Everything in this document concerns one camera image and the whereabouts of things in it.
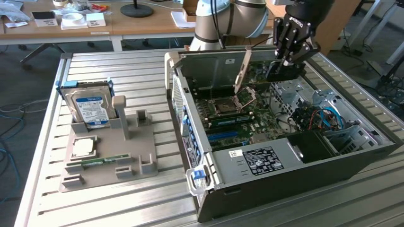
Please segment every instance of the motherboard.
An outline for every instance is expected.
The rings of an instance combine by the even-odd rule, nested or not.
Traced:
[[[292,130],[279,125],[276,115],[285,113],[271,110],[273,95],[265,81],[269,63],[251,63],[248,85],[236,94],[232,87],[196,92],[196,108],[213,151],[275,140]]]

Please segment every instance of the blue pcie slot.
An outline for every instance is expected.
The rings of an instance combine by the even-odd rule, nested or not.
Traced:
[[[239,133],[236,131],[229,131],[217,135],[208,136],[208,140],[219,140],[229,137],[237,136]]]

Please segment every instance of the desk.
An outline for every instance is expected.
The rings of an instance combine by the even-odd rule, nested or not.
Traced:
[[[61,30],[60,26],[37,27],[35,21],[29,21],[27,26],[7,28],[0,24],[0,44],[43,44],[43,43],[69,43],[84,41],[108,40],[112,42],[113,51],[121,51],[120,41],[125,39],[145,38],[173,38],[192,37],[195,29],[180,29],[176,27],[171,18],[171,9],[152,6],[155,13],[145,18],[131,18],[120,13],[120,7],[128,2],[105,2],[109,6],[112,15],[105,16],[107,26],[92,27],[87,29]],[[181,5],[173,2],[159,3],[172,8],[180,8]],[[33,11],[47,11],[55,9],[51,0],[39,0],[37,2],[24,2],[23,12],[31,16]],[[273,17],[283,15],[271,15],[264,33],[272,32]]]
[[[401,147],[349,180],[199,224],[167,105],[167,51],[180,49],[77,53],[71,59],[60,60],[56,81],[63,81],[63,78],[93,81],[111,77],[116,95],[125,95],[128,99],[125,112],[148,110],[152,115],[159,175],[75,192],[57,192],[72,116],[60,95],[52,89],[16,227],[331,227],[395,226],[404,222]],[[321,54],[316,54],[312,59],[364,108],[404,139],[401,120]],[[313,85],[323,90],[329,88],[317,74],[309,68],[307,70],[307,78]]]

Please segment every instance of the hard drive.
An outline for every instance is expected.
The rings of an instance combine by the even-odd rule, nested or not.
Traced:
[[[109,126],[109,119],[117,117],[112,107],[112,82],[67,81],[59,92],[75,122],[84,122],[88,129]]]

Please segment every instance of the sticker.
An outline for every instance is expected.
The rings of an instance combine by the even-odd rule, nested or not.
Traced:
[[[235,62],[236,62],[236,59],[227,59],[225,60],[225,64],[235,64]]]
[[[92,35],[108,35],[109,32],[92,32],[91,34]]]
[[[89,167],[89,166],[99,166],[101,164],[104,164],[104,162],[92,162],[92,163],[81,164],[81,166]]]
[[[243,121],[247,121],[247,120],[249,120],[249,116],[237,118],[237,122],[243,122]]]
[[[232,150],[228,152],[231,157],[239,157],[243,156],[243,150]]]
[[[101,125],[108,122],[107,110],[101,107],[103,98],[89,97],[76,99],[83,120],[89,125]]]
[[[24,26],[24,25],[28,25],[28,23],[25,21],[19,22],[19,23],[5,23],[7,27],[20,27],[20,26]]]
[[[256,176],[284,168],[272,147],[245,151],[243,155],[251,172]]]
[[[235,120],[231,120],[231,121],[227,121],[227,122],[219,122],[217,125],[221,125],[221,124],[232,124],[235,123],[236,121]]]

